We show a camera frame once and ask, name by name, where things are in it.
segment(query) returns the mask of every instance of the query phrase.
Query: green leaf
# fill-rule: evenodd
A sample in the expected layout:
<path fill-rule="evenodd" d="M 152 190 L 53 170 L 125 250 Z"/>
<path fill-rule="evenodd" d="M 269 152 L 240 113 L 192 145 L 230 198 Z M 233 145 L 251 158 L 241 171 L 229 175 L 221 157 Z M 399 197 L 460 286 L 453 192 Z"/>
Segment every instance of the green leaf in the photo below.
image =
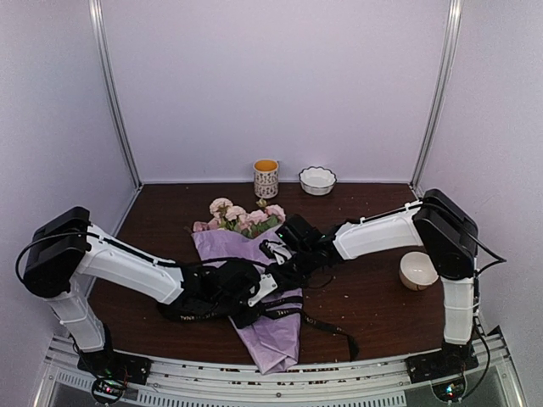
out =
<path fill-rule="evenodd" d="M 275 215 L 270 216 L 268 220 L 266 221 L 266 224 L 268 225 L 268 229 L 279 225 L 279 223 L 281 222 L 279 222 L 279 219 Z"/>

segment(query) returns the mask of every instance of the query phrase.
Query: metal frame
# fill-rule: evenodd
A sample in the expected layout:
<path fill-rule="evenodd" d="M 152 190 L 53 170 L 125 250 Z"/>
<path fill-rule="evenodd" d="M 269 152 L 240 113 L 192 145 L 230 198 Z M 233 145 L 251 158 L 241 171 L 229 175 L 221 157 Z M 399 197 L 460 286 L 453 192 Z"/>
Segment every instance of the metal frame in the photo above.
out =
<path fill-rule="evenodd" d="M 104 75 L 104 82 L 108 95 L 109 110 L 111 111 L 111 117 L 113 118 L 115 125 L 115 132 L 117 134 L 117 138 L 119 139 L 120 149 L 126 166 L 130 172 L 132 183 L 134 184 L 134 188 L 138 189 L 142 185 L 142 180 L 137 172 L 132 149 L 126 135 L 125 122 L 122 119 L 122 114 L 120 112 L 119 98 L 117 96 L 115 81 L 113 79 L 113 70 L 111 68 L 111 61 L 109 59 L 101 0 L 89 0 L 89 8 L 91 11 L 92 29 L 94 31 L 94 36 L 96 37 L 98 53 L 100 56 L 100 62 L 102 64 L 102 73 Z"/>
<path fill-rule="evenodd" d="M 423 176 L 424 167 L 428 161 L 428 154 L 432 147 L 435 132 L 439 123 L 439 115 L 445 101 L 445 89 L 451 76 L 452 63 L 455 58 L 456 44 L 458 42 L 458 33 L 460 30 L 460 19 L 462 17 L 463 0 L 451 0 L 449 7 L 449 20 L 445 29 L 445 39 L 443 43 L 443 52 L 441 54 L 441 65 L 439 67 L 438 81 L 435 86 L 434 100 L 426 131 L 424 134 L 423 145 L 418 155 L 417 164 L 411 178 L 411 188 L 417 196 L 421 196 L 423 191 L 420 189 L 420 181 Z"/>
<path fill-rule="evenodd" d="M 525 401 L 515 377 L 511 355 L 500 334 L 486 337 L 493 365 L 498 366 L 500 380 L 510 406 L 524 407 Z M 481 371 L 486 350 L 474 341 Z M 428 382 L 411 384 L 406 371 L 408 355 L 356 362 L 297 365 L 286 373 L 261 375 L 252 365 L 219 365 L 187 360 L 149 357 L 152 367 L 146 386 L 131 385 L 125 401 L 143 406 L 328 406 L 348 407 L 378 405 L 373 400 L 394 399 L 402 406 L 405 391 L 428 386 Z M 35 406 L 47 407 L 54 383 L 90 388 L 93 378 L 77 370 L 77 354 L 68 338 L 54 337 L 49 346 L 48 370 L 42 380 Z"/>

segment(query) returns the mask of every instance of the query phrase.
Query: white cup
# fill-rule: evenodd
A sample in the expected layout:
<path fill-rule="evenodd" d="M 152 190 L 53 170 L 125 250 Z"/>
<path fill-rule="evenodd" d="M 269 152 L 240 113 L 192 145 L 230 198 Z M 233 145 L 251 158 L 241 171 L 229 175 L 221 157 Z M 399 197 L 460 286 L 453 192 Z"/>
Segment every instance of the white cup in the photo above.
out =
<path fill-rule="evenodd" d="M 255 170 L 255 195 L 270 199 L 279 193 L 279 163 L 273 159 L 260 159 L 253 165 Z"/>

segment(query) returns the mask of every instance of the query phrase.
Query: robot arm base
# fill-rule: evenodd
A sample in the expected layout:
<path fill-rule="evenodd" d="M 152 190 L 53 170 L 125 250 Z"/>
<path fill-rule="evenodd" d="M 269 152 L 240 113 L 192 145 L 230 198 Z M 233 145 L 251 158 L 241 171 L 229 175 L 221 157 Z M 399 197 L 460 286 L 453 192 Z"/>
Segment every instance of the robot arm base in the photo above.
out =
<path fill-rule="evenodd" d="M 151 369 L 151 360 L 142 356 L 115 352 L 111 333 L 106 325 L 104 325 L 104 333 L 104 348 L 96 352 L 79 351 L 77 368 L 119 382 L 127 380 L 130 383 L 145 385 Z"/>
<path fill-rule="evenodd" d="M 440 350 L 429 354 L 417 354 L 406 359 L 411 383 L 458 375 L 478 366 L 479 361 L 471 343 L 466 345 L 443 343 Z"/>

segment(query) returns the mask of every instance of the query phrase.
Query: purple wrapping paper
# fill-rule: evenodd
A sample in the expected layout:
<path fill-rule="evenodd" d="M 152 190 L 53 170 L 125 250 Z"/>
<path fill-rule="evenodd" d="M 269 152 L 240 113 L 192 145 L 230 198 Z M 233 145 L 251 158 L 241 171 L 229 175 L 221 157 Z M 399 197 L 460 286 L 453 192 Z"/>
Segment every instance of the purple wrapping paper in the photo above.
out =
<path fill-rule="evenodd" d="M 202 260 L 215 257 L 243 257 L 269 264 L 272 260 L 260 251 L 259 244 L 265 239 L 278 242 L 276 229 L 265 231 L 255 239 L 248 239 L 235 231 L 199 231 L 193 233 L 193 240 Z M 301 296 L 302 290 L 270 294 L 264 302 L 293 295 Z M 285 304 L 275 309 L 293 307 L 301 308 L 301 305 Z M 234 329 L 247 347 L 259 371 L 266 374 L 286 371 L 290 366 L 298 363 L 299 326 L 299 315 L 289 315 L 278 320 L 261 317 L 252 326 L 244 329 L 237 329 L 234 326 Z"/>

